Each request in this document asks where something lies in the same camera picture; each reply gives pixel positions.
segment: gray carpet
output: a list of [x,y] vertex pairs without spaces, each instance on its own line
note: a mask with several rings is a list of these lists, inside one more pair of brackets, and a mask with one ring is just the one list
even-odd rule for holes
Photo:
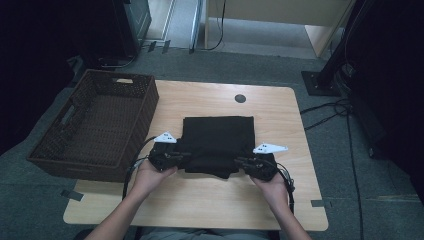
[[[324,61],[203,51],[189,55],[181,49],[161,52],[159,48],[150,53],[144,50],[117,71],[152,74],[161,80],[291,87],[300,109],[339,99],[308,96],[304,87],[300,72],[319,71]],[[0,157],[0,239],[72,239],[92,227],[63,222],[68,200],[60,192],[72,189],[75,180],[49,176],[25,160],[71,91],[64,89],[28,138]],[[332,114],[332,108],[307,113],[302,116],[303,124],[309,126]],[[423,239],[423,205],[408,176],[390,161],[370,159],[355,116],[349,121],[365,239]],[[310,235],[314,239],[360,239],[346,118],[335,117],[306,134],[329,220],[327,231]]]

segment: person's arm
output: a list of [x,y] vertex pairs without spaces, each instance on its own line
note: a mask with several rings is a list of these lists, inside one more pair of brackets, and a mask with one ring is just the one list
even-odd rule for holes
[[289,239],[311,239],[290,211],[288,193],[283,177],[280,174],[275,174],[269,182],[252,177],[251,179],[261,189],[272,213],[287,237]]
[[143,201],[166,177],[176,171],[175,167],[159,173],[148,160],[145,160],[138,168],[130,192],[86,239],[123,239]]

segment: human hand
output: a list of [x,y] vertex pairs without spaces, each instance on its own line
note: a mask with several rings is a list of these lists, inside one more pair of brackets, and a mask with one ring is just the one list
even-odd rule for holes
[[265,200],[268,202],[271,209],[282,206],[289,209],[286,184],[280,174],[275,174],[275,176],[269,182],[265,182],[253,177],[250,177],[250,179],[252,179],[256,186],[258,186],[262,191],[262,194],[264,195]]
[[135,194],[140,199],[143,199],[153,192],[165,178],[172,175],[177,170],[177,167],[173,167],[159,172],[150,161],[146,159],[138,167],[134,185],[129,194]]

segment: person's lap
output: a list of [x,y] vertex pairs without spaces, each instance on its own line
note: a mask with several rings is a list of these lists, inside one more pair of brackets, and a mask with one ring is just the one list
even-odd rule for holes
[[233,230],[233,229],[197,229],[197,228],[164,228],[143,227],[143,236],[140,240],[265,240],[268,238],[266,231],[259,230]]

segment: black pole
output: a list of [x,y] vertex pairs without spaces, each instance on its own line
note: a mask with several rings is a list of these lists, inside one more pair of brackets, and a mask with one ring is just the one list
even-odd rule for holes
[[368,9],[375,0],[363,0],[357,1],[355,3],[354,9],[352,10],[352,14],[349,18],[349,22],[347,24],[345,34],[336,47],[336,50],[331,55],[327,64],[321,70],[321,72],[310,72],[310,71],[302,71],[302,78],[305,82],[306,89],[308,90],[309,95],[311,96],[340,96],[340,91],[337,87],[337,84],[334,83],[334,74],[341,66],[345,59],[345,49],[346,43],[349,36],[352,36],[352,33],[356,30],[358,24],[362,22],[363,18]]

